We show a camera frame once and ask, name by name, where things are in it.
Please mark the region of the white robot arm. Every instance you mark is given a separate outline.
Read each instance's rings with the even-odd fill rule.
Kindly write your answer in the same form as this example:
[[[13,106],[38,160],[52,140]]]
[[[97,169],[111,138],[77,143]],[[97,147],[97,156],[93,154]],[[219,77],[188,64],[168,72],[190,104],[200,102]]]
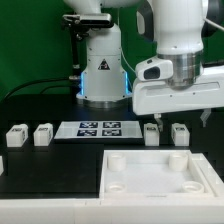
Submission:
[[[87,66],[77,98],[93,107],[114,106],[132,99],[137,115],[201,109],[205,121],[213,108],[224,107],[224,66],[204,68],[202,39],[220,27],[221,0],[64,0],[74,13],[64,15],[76,36],[85,38]],[[104,8],[137,2],[137,28],[157,43],[156,55],[135,68],[133,91],[121,65],[121,31]]]

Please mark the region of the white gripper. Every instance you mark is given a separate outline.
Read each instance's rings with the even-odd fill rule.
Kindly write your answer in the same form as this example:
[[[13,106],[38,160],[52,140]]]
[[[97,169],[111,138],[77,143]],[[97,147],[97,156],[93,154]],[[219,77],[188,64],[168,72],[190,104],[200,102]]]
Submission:
[[[136,115],[154,114],[160,132],[163,131],[161,114],[169,112],[205,109],[200,119],[206,126],[210,108],[224,107],[224,65],[205,68],[196,82],[184,89],[172,89],[165,81],[136,79],[132,104]]]

